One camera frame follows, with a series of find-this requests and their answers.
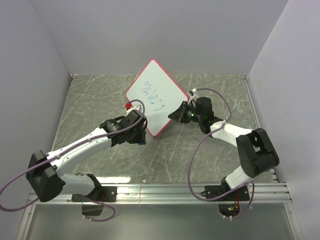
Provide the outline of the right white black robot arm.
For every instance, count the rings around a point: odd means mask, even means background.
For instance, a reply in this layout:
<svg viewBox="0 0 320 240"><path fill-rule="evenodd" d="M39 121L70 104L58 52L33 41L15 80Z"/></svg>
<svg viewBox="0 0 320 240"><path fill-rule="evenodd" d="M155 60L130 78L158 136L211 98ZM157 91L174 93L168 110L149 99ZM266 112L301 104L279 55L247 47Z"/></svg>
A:
<svg viewBox="0 0 320 240"><path fill-rule="evenodd" d="M279 156L263 128L247 129L227 123L215 116L211 100L201 97L195 105L186 101L168 115L179 123L198 123L204 136L225 141L237 148L240 166L224 177L216 192L207 195L203 201L232 200L239 189L258 175L267 172L280 163Z"/></svg>

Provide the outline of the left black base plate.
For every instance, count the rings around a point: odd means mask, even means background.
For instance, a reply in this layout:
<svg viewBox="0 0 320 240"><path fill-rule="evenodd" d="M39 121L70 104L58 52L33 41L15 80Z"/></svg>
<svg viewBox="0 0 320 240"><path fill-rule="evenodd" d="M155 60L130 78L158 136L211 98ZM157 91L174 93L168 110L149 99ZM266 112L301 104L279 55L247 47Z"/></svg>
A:
<svg viewBox="0 0 320 240"><path fill-rule="evenodd" d="M113 203L117 198L116 186L99 186L95 187L88 195L73 194L71 197L72 202L89 202L90 200L96 202Z"/></svg>

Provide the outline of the pink framed whiteboard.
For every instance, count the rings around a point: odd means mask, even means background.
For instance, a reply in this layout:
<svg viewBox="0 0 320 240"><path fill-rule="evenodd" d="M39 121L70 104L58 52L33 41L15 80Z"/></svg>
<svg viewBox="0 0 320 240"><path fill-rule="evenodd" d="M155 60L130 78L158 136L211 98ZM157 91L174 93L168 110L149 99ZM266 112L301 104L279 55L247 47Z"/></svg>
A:
<svg viewBox="0 0 320 240"><path fill-rule="evenodd" d="M155 59L144 67L125 95L130 101L137 99L143 102L147 129L153 137L171 122L168 115L189 100L187 93Z"/></svg>

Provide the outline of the aluminium front rail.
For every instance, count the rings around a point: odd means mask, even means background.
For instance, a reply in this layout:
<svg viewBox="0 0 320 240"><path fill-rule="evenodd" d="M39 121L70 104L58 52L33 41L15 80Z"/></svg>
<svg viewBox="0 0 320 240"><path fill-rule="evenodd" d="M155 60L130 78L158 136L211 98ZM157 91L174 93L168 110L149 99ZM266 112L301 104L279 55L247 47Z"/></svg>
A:
<svg viewBox="0 0 320 240"><path fill-rule="evenodd" d="M116 186L116 201L112 205L199 205L209 204L195 198L186 183L111 183L103 186ZM215 204L233 204L235 200L247 203L253 196L253 203L290 203L292 198L285 183L255 183L232 192Z"/></svg>

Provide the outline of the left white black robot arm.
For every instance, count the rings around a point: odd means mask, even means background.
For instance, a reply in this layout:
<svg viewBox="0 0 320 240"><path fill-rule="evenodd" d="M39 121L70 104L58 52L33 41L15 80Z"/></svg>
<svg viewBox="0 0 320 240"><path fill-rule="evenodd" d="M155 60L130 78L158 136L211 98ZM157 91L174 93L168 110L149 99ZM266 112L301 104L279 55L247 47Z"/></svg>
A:
<svg viewBox="0 0 320 240"><path fill-rule="evenodd" d="M133 109L125 116L107 119L81 139L55 151L38 150L31 155L26 179L40 202L60 194L84 196L87 201L101 200L102 184L93 174L72 175L67 172L92 155L123 143L146 144L147 118Z"/></svg>

